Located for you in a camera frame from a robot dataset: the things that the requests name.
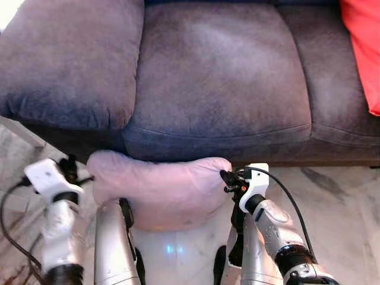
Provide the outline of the pale pink pillow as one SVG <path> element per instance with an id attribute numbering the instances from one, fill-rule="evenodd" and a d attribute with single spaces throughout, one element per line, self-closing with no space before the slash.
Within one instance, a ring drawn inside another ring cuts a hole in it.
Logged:
<path id="1" fill-rule="evenodd" d="M 95 201 L 124 198 L 136 228 L 146 231 L 190 230 L 211 220 L 228 199 L 220 171 L 232 168 L 221 157 L 153 163 L 112 150 L 93 153 L 86 166 Z"/>

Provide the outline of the wide grey sofa seat cushion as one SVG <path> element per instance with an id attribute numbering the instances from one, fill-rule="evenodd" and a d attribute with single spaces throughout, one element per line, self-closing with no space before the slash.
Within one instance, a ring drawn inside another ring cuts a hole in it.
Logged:
<path id="1" fill-rule="evenodd" d="M 311 127 L 299 52 L 273 5 L 147 8 L 135 111 L 122 133 L 129 155 L 274 157 L 309 140 Z"/>

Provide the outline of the grey purple fabric sofa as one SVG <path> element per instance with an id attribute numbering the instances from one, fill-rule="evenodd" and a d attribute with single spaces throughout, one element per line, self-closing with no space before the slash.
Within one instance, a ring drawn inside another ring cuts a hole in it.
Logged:
<path id="1" fill-rule="evenodd" d="M 368 111 L 338 0 L 23 0 L 0 32 L 0 116 L 82 161 L 96 150 L 133 157 L 122 133 L 135 111 L 145 11 L 177 2 L 273 5 L 302 62 L 309 140 L 274 157 L 222 158 L 289 166 L 377 163 L 380 121 Z"/>

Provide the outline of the red pillow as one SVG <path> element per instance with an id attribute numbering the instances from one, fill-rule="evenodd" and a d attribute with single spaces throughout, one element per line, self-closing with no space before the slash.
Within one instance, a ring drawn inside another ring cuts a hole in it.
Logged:
<path id="1" fill-rule="evenodd" d="M 339 0 L 369 113 L 380 116 L 380 0 Z"/>

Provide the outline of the silver left robot leg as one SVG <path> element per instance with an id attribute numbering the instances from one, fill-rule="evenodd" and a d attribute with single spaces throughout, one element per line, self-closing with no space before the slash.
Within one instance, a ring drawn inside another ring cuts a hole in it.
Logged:
<path id="1" fill-rule="evenodd" d="M 94 285 L 143 285 L 141 253 L 131 240 L 135 223 L 125 198 L 103 202 L 96 214 Z"/>

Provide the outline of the silver robot leg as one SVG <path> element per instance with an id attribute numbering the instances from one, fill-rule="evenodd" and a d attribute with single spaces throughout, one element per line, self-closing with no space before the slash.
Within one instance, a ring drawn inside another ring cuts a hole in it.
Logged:
<path id="1" fill-rule="evenodd" d="M 217 252 L 216 285 L 283 285 L 253 218 L 233 207 L 230 236 Z"/>
<path id="2" fill-rule="evenodd" d="M 103 202 L 96 214 L 94 285 L 143 285 L 141 253 L 131 240 L 135 223 L 125 198 Z"/>

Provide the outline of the silver right robot leg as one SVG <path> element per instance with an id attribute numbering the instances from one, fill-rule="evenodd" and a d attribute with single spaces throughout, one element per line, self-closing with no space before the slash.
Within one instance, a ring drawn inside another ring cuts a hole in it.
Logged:
<path id="1" fill-rule="evenodd" d="M 230 236 L 217 252 L 216 285 L 283 285 L 253 218 L 233 207 Z"/>

